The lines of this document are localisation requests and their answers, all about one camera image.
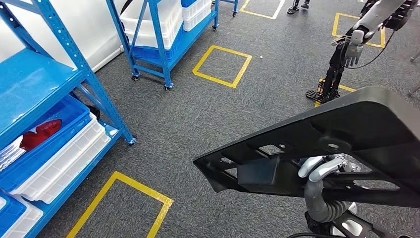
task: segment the person's leg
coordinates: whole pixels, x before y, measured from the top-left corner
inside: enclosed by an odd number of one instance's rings
[[[299,11],[299,0],[294,0],[293,5],[287,9],[287,14],[294,14],[296,11]]]
[[[305,0],[305,3],[301,5],[302,8],[308,9],[309,8],[309,0]]]

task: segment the gray carpet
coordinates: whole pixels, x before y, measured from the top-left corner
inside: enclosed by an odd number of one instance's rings
[[[277,3],[251,0],[246,10],[272,15]],[[315,89],[328,68],[334,50],[329,42],[334,38],[335,13],[357,15],[363,5],[356,0],[316,0],[309,11],[289,16],[286,10],[291,3],[287,0],[278,18],[271,20],[242,12],[232,18],[233,5],[221,2],[220,27],[215,32],[209,27],[174,68],[171,92],[164,92],[163,80],[149,74],[131,81],[124,54],[102,68],[98,78],[138,141],[129,146],[119,140],[39,237],[66,236],[113,171],[174,200],[157,233],[159,238],[285,237],[304,232],[302,199],[215,193],[192,164],[193,158],[204,152],[314,106],[304,93]],[[349,27],[351,19],[347,21],[340,20],[338,32]],[[420,79],[420,62],[408,62],[420,50],[419,23],[417,10],[374,63],[346,70],[342,84],[355,89],[383,85],[420,108],[420,92],[406,96]],[[236,89],[192,73],[211,45],[253,56]],[[365,47],[361,63],[380,50]],[[215,53],[202,72],[230,82],[242,60]],[[78,237],[144,237],[159,208],[159,202],[119,182]],[[395,234],[420,234],[419,209],[361,204],[359,213]]]

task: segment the stacked plastic bins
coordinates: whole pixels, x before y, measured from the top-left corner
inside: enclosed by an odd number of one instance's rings
[[[211,13],[211,0],[181,0],[184,31],[191,31]]]
[[[96,117],[71,96],[65,96],[24,132],[39,134],[40,125],[56,120],[60,120],[58,131],[0,171],[4,192],[0,237],[24,237],[42,216],[41,210],[21,197],[52,203],[110,141]],[[11,225],[3,224],[7,214],[15,216]]]
[[[120,19],[125,27],[125,34],[130,44],[133,42],[134,32],[139,19],[143,0],[133,0],[126,10],[121,14]],[[161,0],[157,4],[160,29],[162,31],[163,44],[166,57],[171,60],[182,37],[182,6],[179,0]],[[133,55],[138,58],[159,59],[158,42],[156,40],[155,28],[149,9],[149,4],[143,16],[139,33],[133,49]]]
[[[0,192],[0,237],[24,237],[42,217],[42,211],[21,197]]]

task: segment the rolling cart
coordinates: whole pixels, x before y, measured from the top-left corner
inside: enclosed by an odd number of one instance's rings
[[[236,14],[238,13],[238,0],[219,0],[219,1],[225,1],[228,3],[232,3],[233,4],[233,13],[232,16],[235,17]]]
[[[139,54],[135,54],[135,49],[137,48],[134,44],[130,44],[125,33],[124,27],[120,21],[119,13],[116,10],[115,4],[113,0],[106,0],[108,4],[109,10],[111,12],[112,19],[116,26],[118,35],[121,39],[122,46],[125,51],[125,55],[128,59],[128,64],[130,65],[132,77],[131,79],[137,81],[140,73],[139,71],[144,71],[147,73],[151,73],[153,75],[162,77],[165,79],[164,90],[170,91],[173,87],[173,83],[170,78],[170,71],[175,67],[175,65],[179,62],[179,60],[184,56],[187,50],[192,46],[192,44],[198,39],[198,37],[202,34],[205,28],[208,26],[210,22],[214,20],[213,30],[216,30],[219,24],[217,23],[217,15],[219,10],[218,0],[216,0],[214,4],[214,10],[211,11],[210,15],[208,15],[204,20],[202,20],[197,26],[195,26],[191,31],[183,31],[182,29],[182,40],[177,46],[177,49],[174,51],[173,56],[168,59],[166,57],[165,47],[163,43],[162,37],[162,30],[160,26],[159,16],[158,16],[158,3],[160,0],[144,0],[143,6],[141,11],[139,12],[138,22],[133,34],[133,39],[131,42],[136,42],[137,35],[139,33],[139,29],[142,23],[142,19],[146,10],[147,3],[149,3],[151,18],[153,22],[153,28],[155,31],[155,36],[157,40],[157,48],[159,57],[157,58],[144,58]],[[150,63],[162,68],[163,72],[155,71],[147,67],[140,66],[136,64],[136,60],[143,61],[146,63]]]
[[[0,148],[7,146],[69,93],[74,94],[75,90],[80,91],[110,119],[110,122],[98,120],[110,140],[51,203],[30,202],[41,209],[43,215],[26,234],[29,238],[38,234],[120,136],[129,144],[136,141],[49,0],[31,2],[0,0],[0,17],[25,46],[0,62]],[[52,59],[25,30],[8,5],[40,15],[77,68]]]

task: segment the yellow tape square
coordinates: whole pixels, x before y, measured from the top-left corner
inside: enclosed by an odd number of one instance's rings
[[[285,0],[279,0],[279,1],[280,1],[280,3],[278,4],[278,7],[277,7],[275,13],[273,14],[273,16],[266,16],[266,15],[262,15],[262,14],[259,14],[259,13],[250,12],[250,11],[245,10],[245,8],[249,4],[250,0],[246,0],[244,2],[244,4],[242,5],[242,7],[239,9],[239,11],[244,12],[244,13],[248,13],[248,14],[251,14],[251,15],[265,17],[265,18],[268,18],[268,19],[271,19],[271,20],[275,20],[278,16],[278,13],[280,12],[280,9],[283,6]]]
[[[345,17],[349,17],[349,18],[359,19],[358,16],[347,15],[347,14],[339,13],[339,12],[336,13],[335,14],[335,18],[334,18],[334,25],[332,26],[332,36],[335,36],[335,37],[341,37],[342,36],[342,35],[338,35],[337,34],[338,19],[340,18],[340,16],[345,16]],[[374,47],[380,47],[380,48],[385,48],[385,29],[382,28],[380,30],[380,32],[381,32],[380,33],[380,38],[381,38],[380,45],[373,44],[373,43],[370,43],[370,42],[366,43],[366,45],[374,46]]]
[[[349,91],[349,92],[354,92],[355,91],[355,89],[350,88],[350,87],[347,87],[347,86],[344,86],[344,85],[341,85],[341,84],[338,85],[338,88],[344,89],[344,90]],[[319,103],[318,101],[316,101],[315,102],[315,107],[318,107],[319,105],[321,105],[321,103]]]
[[[221,50],[221,51],[226,51],[226,52],[229,52],[229,53],[232,53],[232,54],[236,54],[236,55],[239,55],[239,56],[243,56],[243,57],[246,58],[244,64],[242,65],[241,69],[239,70],[239,73],[236,75],[236,77],[235,77],[235,79],[233,80],[232,83],[229,83],[229,82],[223,81],[221,79],[214,78],[214,77],[211,77],[209,75],[206,75],[206,74],[203,74],[203,73],[198,72],[198,70],[200,69],[201,65],[203,65],[204,61],[206,61],[207,57],[209,57],[209,55],[213,51],[213,49],[218,49],[218,50]],[[211,80],[213,82],[220,83],[220,84],[223,84],[223,85],[228,86],[228,87],[231,87],[231,88],[236,88],[236,85],[238,85],[239,80],[241,80],[242,75],[244,74],[245,70],[247,69],[247,67],[248,67],[248,65],[250,63],[251,58],[252,58],[252,56],[250,56],[250,55],[247,55],[247,54],[244,54],[244,53],[241,53],[241,52],[238,52],[238,51],[234,51],[234,50],[231,50],[231,49],[228,49],[228,48],[223,48],[223,47],[220,47],[220,46],[212,45],[206,51],[206,53],[204,53],[203,57],[200,59],[200,61],[194,67],[193,73],[195,75],[199,76],[199,77],[202,77],[202,78]]]
[[[89,207],[86,209],[85,213],[80,217],[80,219],[77,221],[77,223],[74,225],[74,227],[71,229],[71,231],[68,233],[66,238],[73,238],[76,237],[77,233],[80,231],[82,226],[85,224],[89,216],[93,213],[99,202],[102,200],[102,198],[105,196],[106,192],[108,192],[109,188],[111,188],[112,184],[115,182],[115,180],[120,180],[121,182],[139,190],[140,192],[149,195],[150,197],[158,200],[159,202],[163,203],[163,206],[159,212],[159,214],[156,217],[155,222],[152,225],[152,228],[150,229],[147,238],[154,238],[156,236],[156,233],[158,232],[160,225],[162,224],[170,206],[173,203],[173,200],[166,197],[165,195],[160,194],[159,192],[135,181],[134,179],[123,175],[122,173],[115,171],[111,177],[109,177],[108,181],[105,183],[105,185],[102,187],[102,189],[99,191],[99,193],[96,195],[96,197],[93,199],[92,203],[89,205]]]

